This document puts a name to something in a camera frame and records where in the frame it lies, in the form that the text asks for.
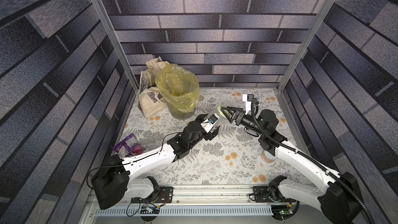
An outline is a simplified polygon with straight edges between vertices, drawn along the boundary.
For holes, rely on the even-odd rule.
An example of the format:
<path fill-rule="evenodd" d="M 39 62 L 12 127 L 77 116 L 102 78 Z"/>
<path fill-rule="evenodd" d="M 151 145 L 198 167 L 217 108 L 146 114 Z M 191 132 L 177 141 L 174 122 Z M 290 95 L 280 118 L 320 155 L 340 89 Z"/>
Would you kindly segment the light green jar lid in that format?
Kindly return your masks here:
<path fill-rule="evenodd" d="M 216 108 L 217 113 L 218 113 L 218 115 L 219 115 L 220 117 L 222 117 L 223 119 L 228 120 L 228 118 L 229 118 L 229 113 L 227 113 L 227 116 L 226 116 L 226 115 L 224 114 L 223 110 L 222 110 L 223 108 L 224 108 L 224 106 L 218 105 L 217 108 Z"/>

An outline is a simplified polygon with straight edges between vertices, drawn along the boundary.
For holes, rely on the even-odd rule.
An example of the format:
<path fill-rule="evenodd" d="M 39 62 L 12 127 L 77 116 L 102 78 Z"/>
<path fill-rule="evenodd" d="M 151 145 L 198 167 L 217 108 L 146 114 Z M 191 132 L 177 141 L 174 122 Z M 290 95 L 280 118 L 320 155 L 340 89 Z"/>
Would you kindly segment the clear ribbed glass jar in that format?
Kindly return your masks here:
<path fill-rule="evenodd" d="M 206 117 L 205 120 L 203 121 L 204 124 L 212 124 L 215 125 L 217 124 L 220 120 L 222 119 L 222 112 L 221 112 L 221 107 L 218 106 L 214 110 L 212 110 Z"/>

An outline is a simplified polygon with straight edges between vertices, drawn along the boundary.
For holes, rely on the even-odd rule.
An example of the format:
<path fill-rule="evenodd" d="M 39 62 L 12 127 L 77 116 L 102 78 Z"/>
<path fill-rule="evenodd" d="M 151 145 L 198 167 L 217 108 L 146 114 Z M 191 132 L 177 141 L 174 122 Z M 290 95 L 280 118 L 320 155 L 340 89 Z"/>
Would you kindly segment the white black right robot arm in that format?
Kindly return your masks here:
<path fill-rule="evenodd" d="M 363 198 L 357 179 L 350 173 L 340 173 L 303 153 L 276 127 L 279 120 L 271 110 L 262 110 L 258 117 L 246 114 L 242 108 L 222 107 L 227 120 L 243 125 L 259 135 L 261 147 L 278 159 L 293 166 L 307 177 L 313 186 L 294 184 L 277 177 L 270 185 L 277 193 L 320 210 L 334 224 L 351 224 L 363 210 Z"/>

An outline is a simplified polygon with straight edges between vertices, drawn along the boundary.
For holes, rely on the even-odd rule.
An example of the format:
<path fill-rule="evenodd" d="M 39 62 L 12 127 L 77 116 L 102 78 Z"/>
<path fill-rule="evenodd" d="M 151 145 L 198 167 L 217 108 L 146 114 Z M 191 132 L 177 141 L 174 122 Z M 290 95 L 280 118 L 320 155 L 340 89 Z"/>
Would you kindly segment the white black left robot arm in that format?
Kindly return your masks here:
<path fill-rule="evenodd" d="M 138 176 L 186 157 L 201 140 L 216 137 L 225 120 L 217 113 L 199 115 L 182 132 L 172 133 L 170 140 L 163 140 L 157 149 L 135 157 L 111 156 L 91 179 L 100 209 L 108 209 L 123 198 L 156 200 L 161 193 L 158 183 L 153 177 L 138 179 Z"/>

